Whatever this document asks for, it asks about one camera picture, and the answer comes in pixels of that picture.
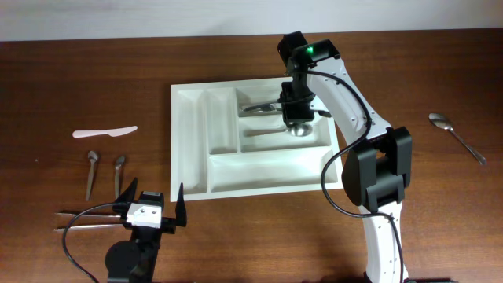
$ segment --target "white background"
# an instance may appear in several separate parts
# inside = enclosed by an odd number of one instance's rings
[[[0,0],[0,40],[503,27],[502,0]]]

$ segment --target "metal spoon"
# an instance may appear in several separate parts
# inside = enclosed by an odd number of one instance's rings
[[[280,130],[249,130],[246,132],[247,137],[255,137],[264,134],[277,134],[288,132],[294,137],[306,137],[313,132],[313,127],[310,124],[299,123],[291,127],[280,129]]]
[[[443,129],[443,130],[448,130],[454,137],[457,138],[458,141],[460,141],[466,149],[473,154],[473,156],[482,164],[485,165],[487,164],[486,158],[482,156],[478,151],[476,151],[474,148],[472,148],[470,145],[468,145],[464,140],[458,136],[453,129],[453,124],[445,117],[444,115],[437,114],[437,113],[431,113],[428,118],[430,119],[430,122],[434,124],[435,126]]]
[[[121,156],[116,161],[116,199],[120,195],[120,168],[126,161],[126,156]]]
[[[100,156],[95,151],[89,151],[87,154],[87,158],[91,162],[91,169],[89,170],[89,176],[87,177],[87,191],[86,191],[86,200],[89,201],[91,198],[91,189],[93,187],[94,180],[94,164],[100,159]]]

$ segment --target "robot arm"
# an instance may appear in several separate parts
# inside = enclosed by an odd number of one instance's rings
[[[282,112],[287,127],[308,122],[314,111],[320,111],[333,117],[348,145],[366,130],[366,114],[353,94],[337,81],[307,74],[308,71],[343,79],[361,98],[373,122],[366,140],[348,154],[342,175],[344,189],[361,213],[383,212],[395,217],[399,236],[404,189],[410,182],[409,132],[404,127],[393,129],[375,112],[351,81],[339,52],[329,40],[307,44],[297,31],[283,38],[278,52],[293,77],[291,83],[283,83],[279,100],[284,103]],[[377,159],[377,151],[385,156]],[[398,245],[391,225],[384,217],[366,218],[363,222],[369,254],[365,279],[372,283],[399,283]],[[403,278],[408,278],[403,269]]]

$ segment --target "white knife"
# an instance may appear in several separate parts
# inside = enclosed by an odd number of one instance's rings
[[[134,132],[138,129],[136,126],[125,127],[119,129],[110,129],[110,130],[76,130],[73,132],[73,138],[87,138],[93,137],[95,135],[107,134],[111,137],[119,137],[121,135],[129,134],[130,132]]]

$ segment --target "spoon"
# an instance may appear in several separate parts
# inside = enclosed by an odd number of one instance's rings
[[[298,123],[286,129],[280,130],[250,130],[247,132],[247,137],[255,137],[264,134],[276,134],[288,132],[294,137],[306,137],[313,132],[313,127],[310,124]]]
[[[435,126],[443,129],[443,130],[448,130],[454,137],[457,138],[458,141],[461,142],[461,144],[466,147],[466,149],[473,154],[473,156],[482,164],[485,165],[487,164],[486,158],[482,156],[478,151],[476,151],[474,148],[472,148],[470,145],[468,145],[464,140],[458,136],[453,129],[453,124],[445,117],[444,115],[437,114],[437,113],[431,113],[428,118],[430,119],[430,122],[434,124]]]
[[[120,168],[123,166],[124,161],[126,161],[126,156],[121,156],[116,161],[116,199],[120,194]]]
[[[87,191],[86,200],[89,201],[91,198],[91,188],[93,187],[94,180],[94,164],[100,159],[100,156],[95,151],[89,151],[87,158],[91,162],[91,169],[89,170],[89,176],[87,177]]]

